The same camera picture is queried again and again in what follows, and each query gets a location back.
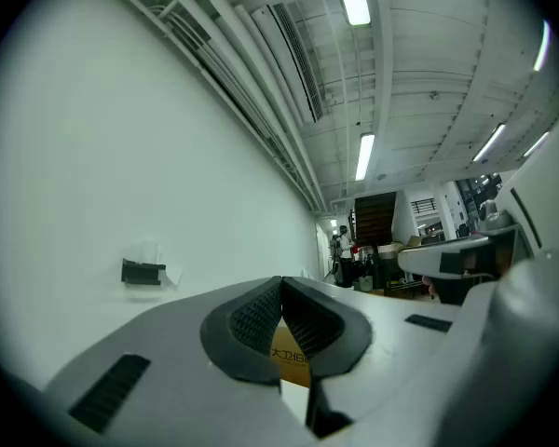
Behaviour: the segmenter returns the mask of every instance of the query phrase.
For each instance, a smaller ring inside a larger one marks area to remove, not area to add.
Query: standing person
[[[339,262],[342,266],[342,286],[344,288],[352,288],[352,252],[350,249],[354,246],[348,237],[348,228],[345,225],[339,227],[339,246],[342,253]]]

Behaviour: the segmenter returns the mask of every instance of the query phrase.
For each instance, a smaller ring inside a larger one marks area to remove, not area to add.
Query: white shirt
[[[339,238],[339,246],[342,249],[342,254],[340,255],[340,258],[347,258],[347,259],[352,258],[352,253],[350,252],[350,248],[353,245],[354,244],[352,242],[350,242],[350,240],[348,238],[348,234],[342,235]]]

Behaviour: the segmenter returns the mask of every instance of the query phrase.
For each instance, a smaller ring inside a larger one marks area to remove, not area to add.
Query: air conditioner unit
[[[319,121],[323,116],[319,87],[288,8],[284,4],[265,5],[251,16],[273,53],[303,122]]]

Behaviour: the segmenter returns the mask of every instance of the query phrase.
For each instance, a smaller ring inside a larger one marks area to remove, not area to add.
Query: cardboard box
[[[308,359],[305,358],[290,330],[283,322],[279,324],[273,336],[271,360],[279,364],[281,379],[310,387]]]

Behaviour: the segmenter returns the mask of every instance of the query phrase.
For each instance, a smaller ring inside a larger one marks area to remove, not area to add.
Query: staircase
[[[356,243],[359,247],[391,243],[395,198],[396,193],[389,192],[356,199]]]

